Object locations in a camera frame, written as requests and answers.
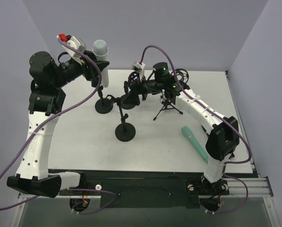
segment white cylinder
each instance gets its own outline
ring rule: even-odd
[[[107,61],[108,47],[103,40],[96,40],[94,42],[93,53],[98,61]],[[103,87],[108,87],[108,68],[106,67],[101,72]]]

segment stand base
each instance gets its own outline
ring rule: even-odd
[[[123,101],[126,98],[126,95],[123,95],[120,98],[121,98],[121,107],[122,107],[122,109],[124,109],[124,110],[131,110],[131,109],[133,109],[136,106],[134,104],[123,104]]]
[[[107,114],[112,111],[114,103],[108,99],[108,98],[103,98],[104,100],[104,105],[102,105],[101,99],[96,101],[95,104],[95,109],[99,114]]]
[[[118,140],[122,142],[128,142],[132,140],[136,135],[135,127],[130,123],[124,123],[126,127],[126,131],[123,129],[123,125],[119,124],[115,130],[115,135]]]

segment tabletop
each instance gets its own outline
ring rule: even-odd
[[[109,70],[109,87],[103,94],[122,96],[123,82],[131,70]],[[237,118],[224,72],[190,71],[188,85],[201,99],[217,112]],[[88,96],[91,83],[79,77],[63,88],[66,99],[63,109]],[[121,123],[116,104],[110,113],[95,111],[95,94],[76,109],[60,116],[56,125],[48,167],[51,169],[83,169],[109,171],[158,171],[201,173],[206,163],[181,134],[181,128],[188,126],[199,143],[205,147],[208,139],[201,125],[187,112],[180,115],[175,110],[163,111],[153,121],[162,107],[159,95],[149,94],[146,101],[128,113],[126,122],[134,125],[136,136],[129,142],[121,142],[115,136],[115,129]],[[233,161],[247,159],[247,150],[242,141],[237,146]],[[227,173],[252,173],[250,163],[228,164]]]

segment green microphone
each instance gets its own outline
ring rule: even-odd
[[[199,144],[197,139],[194,137],[192,131],[187,126],[184,126],[181,129],[181,132],[184,135],[184,137],[187,138],[187,140],[192,144],[193,148],[201,156],[204,162],[208,163],[208,155],[206,151],[203,149],[203,147]]]

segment wall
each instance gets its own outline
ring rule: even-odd
[[[56,58],[56,35],[79,36],[91,49],[110,48],[111,69],[128,69],[143,48],[157,44],[189,70],[228,70],[267,0],[23,0]],[[145,63],[165,61],[149,50]]]
[[[28,60],[40,50],[48,49],[22,1],[0,1],[0,172],[26,139],[32,80]],[[18,196],[6,186],[14,166],[0,182],[0,207],[14,204]],[[0,227],[9,226],[12,212],[0,212]]]
[[[268,1],[230,68],[229,82],[282,225],[282,0]]]

